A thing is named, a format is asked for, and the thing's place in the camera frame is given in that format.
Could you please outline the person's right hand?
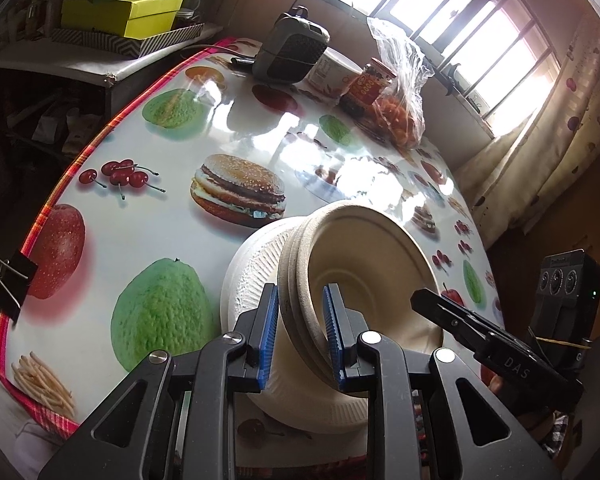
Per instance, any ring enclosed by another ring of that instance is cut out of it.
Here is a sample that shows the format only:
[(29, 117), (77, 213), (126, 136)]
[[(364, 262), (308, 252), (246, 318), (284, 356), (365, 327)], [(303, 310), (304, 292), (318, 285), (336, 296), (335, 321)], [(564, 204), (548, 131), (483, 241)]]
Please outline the person's right hand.
[(501, 376), (494, 375), (488, 385), (489, 390), (496, 396), (501, 396), (504, 388), (504, 380)]

